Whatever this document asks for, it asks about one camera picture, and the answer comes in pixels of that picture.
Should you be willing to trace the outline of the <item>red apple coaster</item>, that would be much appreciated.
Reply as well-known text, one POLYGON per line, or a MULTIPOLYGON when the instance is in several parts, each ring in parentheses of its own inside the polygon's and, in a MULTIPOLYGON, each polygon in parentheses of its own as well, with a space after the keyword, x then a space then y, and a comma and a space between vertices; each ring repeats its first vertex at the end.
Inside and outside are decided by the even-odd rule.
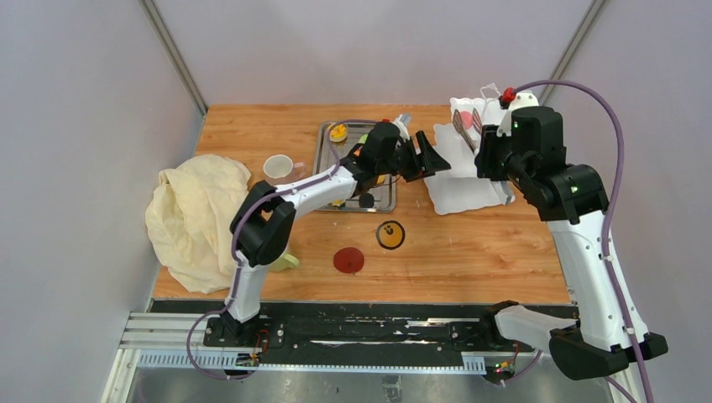
POLYGON ((344 274, 358 273, 364 267, 364 262, 363 252, 355 247, 339 249, 332 259, 334 268, 344 274))

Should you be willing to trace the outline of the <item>pink handled white mug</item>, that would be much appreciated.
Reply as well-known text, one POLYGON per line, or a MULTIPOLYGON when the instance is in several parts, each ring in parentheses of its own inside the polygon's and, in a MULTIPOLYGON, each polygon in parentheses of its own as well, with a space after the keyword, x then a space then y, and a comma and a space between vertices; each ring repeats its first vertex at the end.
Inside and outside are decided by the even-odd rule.
POLYGON ((270 185, 279 186, 301 180, 306 174, 306 166, 287 155, 276 154, 264 162, 263 172, 270 185))

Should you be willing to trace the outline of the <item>green handled white mug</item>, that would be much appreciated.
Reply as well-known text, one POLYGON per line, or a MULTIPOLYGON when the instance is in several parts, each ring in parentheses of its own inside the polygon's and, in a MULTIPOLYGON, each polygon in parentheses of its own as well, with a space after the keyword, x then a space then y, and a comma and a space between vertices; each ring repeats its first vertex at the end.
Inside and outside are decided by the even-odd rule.
POLYGON ((300 260, 288 252, 284 252, 278 259, 269 266, 270 271, 281 272, 283 270, 295 270, 301 265, 300 260))

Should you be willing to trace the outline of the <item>black sandwich cookie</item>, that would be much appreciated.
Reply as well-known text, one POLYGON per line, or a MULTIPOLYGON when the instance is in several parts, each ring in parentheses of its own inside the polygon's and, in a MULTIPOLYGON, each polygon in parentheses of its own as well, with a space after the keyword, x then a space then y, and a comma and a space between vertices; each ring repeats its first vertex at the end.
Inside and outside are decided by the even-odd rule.
POLYGON ((359 207, 370 209, 374 207, 374 196, 371 193, 363 193, 359 196, 359 207))

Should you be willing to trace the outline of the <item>pink macaron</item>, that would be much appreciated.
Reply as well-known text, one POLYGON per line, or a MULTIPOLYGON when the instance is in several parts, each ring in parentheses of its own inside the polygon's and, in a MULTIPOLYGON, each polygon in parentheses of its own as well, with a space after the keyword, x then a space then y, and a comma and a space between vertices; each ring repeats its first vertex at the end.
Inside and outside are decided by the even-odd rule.
POLYGON ((473 126, 473 115, 471 112, 462 111, 460 114, 460 120, 465 129, 469 129, 473 126))

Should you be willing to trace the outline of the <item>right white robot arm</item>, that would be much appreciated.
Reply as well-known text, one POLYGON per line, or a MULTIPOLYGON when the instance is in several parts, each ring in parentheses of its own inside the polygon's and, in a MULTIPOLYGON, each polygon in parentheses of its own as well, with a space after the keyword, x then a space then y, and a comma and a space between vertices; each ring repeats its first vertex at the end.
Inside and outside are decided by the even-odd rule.
POLYGON ((573 380, 616 374, 668 352, 663 335, 641 319, 616 258, 607 215, 612 211, 598 172, 566 160, 563 117, 550 107, 509 113, 481 130, 479 177, 510 181, 552 235, 578 316, 564 319, 514 301, 484 310, 480 339, 490 349, 520 342, 552 356, 573 380))

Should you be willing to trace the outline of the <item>white three-tier dessert stand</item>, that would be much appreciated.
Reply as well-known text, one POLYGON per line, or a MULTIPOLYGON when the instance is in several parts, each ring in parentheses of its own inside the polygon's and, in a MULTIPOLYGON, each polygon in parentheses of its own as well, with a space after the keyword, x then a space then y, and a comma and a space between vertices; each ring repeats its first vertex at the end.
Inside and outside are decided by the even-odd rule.
MULTIPOLYGON (((454 109, 471 112, 476 109, 482 127, 486 123, 500 123, 505 111, 500 108, 501 92, 494 83, 480 88, 475 98, 452 97, 450 111, 454 109)), ((516 200, 507 181, 491 181, 479 178, 474 163, 475 156, 452 123, 433 126, 436 144, 434 149, 452 166, 451 170, 437 172, 425 179, 434 210, 438 215, 479 210, 499 205, 508 206, 516 200)), ((473 134, 478 146, 481 135, 473 134)))

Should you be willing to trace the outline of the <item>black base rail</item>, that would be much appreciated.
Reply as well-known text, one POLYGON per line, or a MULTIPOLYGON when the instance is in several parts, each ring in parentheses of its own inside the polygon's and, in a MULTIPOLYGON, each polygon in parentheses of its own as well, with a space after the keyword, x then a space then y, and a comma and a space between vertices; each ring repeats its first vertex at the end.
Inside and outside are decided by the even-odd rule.
POLYGON ((155 300, 183 320, 187 367, 225 379, 258 372, 465 373, 504 383, 544 358, 521 342, 485 340, 481 304, 265 302, 245 323, 219 301, 155 300))

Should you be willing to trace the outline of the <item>steel baking tray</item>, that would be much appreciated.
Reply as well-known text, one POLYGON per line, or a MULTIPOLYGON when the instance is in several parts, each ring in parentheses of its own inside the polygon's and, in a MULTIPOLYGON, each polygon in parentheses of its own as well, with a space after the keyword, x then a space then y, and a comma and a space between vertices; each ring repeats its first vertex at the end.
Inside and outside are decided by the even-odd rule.
MULTIPOLYGON (((365 170, 356 166, 356 152, 352 149, 362 146, 365 137, 374 127, 375 121, 358 121, 344 123, 345 139, 333 142, 328 134, 328 130, 335 122, 324 123, 318 131, 317 146, 312 165, 312 174, 328 172, 337 162, 341 162, 346 168, 355 168, 357 177, 364 178, 365 170)), ((329 202, 319 211, 330 212, 367 212, 367 213, 389 213, 395 209, 396 205, 396 180, 398 176, 382 175, 368 182, 371 185, 366 189, 365 185, 357 185, 355 193, 345 199, 337 199, 329 202)))

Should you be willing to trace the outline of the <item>cream cloth bag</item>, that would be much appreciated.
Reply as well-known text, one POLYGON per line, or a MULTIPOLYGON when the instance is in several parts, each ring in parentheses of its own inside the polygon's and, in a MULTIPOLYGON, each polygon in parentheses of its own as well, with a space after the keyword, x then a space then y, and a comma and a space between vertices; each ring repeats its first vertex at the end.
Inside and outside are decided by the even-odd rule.
POLYGON ((231 285, 230 224, 250 177, 242 163, 214 154, 159 173, 145 225, 157 259, 186 290, 209 294, 231 285))

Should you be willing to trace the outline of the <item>metal serving tongs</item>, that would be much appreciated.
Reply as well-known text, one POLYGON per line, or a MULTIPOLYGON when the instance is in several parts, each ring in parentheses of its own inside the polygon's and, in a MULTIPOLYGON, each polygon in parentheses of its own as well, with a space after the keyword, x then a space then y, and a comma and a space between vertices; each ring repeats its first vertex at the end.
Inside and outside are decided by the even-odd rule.
POLYGON ((458 109, 453 110, 453 115, 452 115, 452 125, 455 129, 455 131, 461 136, 463 141, 466 143, 466 145, 469 147, 469 149, 473 152, 474 155, 476 155, 479 152, 479 146, 476 141, 476 139, 473 137, 473 134, 481 135, 481 130, 482 130, 482 122, 481 122, 481 117, 476 109, 473 109, 471 111, 473 115, 473 126, 469 129, 465 129, 462 125, 462 122, 460 120, 460 113, 461 111, 458 109))

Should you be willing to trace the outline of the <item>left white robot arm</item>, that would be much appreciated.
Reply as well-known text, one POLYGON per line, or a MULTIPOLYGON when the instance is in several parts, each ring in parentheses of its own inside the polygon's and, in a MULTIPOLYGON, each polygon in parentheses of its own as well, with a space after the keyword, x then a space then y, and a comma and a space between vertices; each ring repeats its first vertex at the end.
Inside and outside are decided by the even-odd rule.
POLYGON ((424 132, 410 135, 410 120, 403 113, 392 121, 374 121, 366 140, 338 155, 324 172, 285 185, 253 185, 230 225, 236 270, 220 312, 231 317, 224 333, 234 345, 246 347, 256 339, 252 318, 259 314, 268 268, 286 251, 298 218, 369 191, 382 175, 411 182, 450 170, 424 132))

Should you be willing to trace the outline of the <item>yellow flower tart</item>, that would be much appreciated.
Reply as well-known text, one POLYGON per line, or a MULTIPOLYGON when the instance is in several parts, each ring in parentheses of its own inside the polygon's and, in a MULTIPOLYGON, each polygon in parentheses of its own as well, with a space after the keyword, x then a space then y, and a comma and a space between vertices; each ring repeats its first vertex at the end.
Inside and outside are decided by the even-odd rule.
POLYGON ((341 143, 348 137, 348 128, 345 124, 334 123, 327 128, 329 140, 333 143, 341 143))

